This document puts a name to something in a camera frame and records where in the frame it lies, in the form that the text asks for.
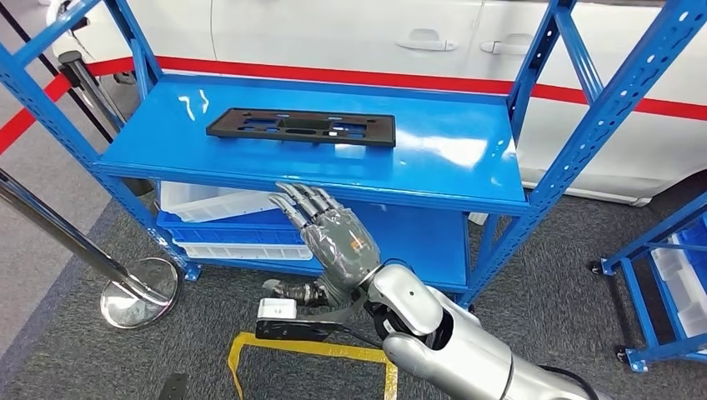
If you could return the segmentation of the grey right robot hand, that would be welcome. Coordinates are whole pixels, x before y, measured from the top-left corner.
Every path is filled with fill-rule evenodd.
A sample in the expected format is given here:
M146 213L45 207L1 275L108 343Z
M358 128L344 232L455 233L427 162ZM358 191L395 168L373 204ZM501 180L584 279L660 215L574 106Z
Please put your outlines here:
M364 280L381 266L377 243L356 214L320 187L277 182L268 195L299 230L308 249L323 266L310 283L269 279L262 285L271 298L293 299L303 307L347 304Z

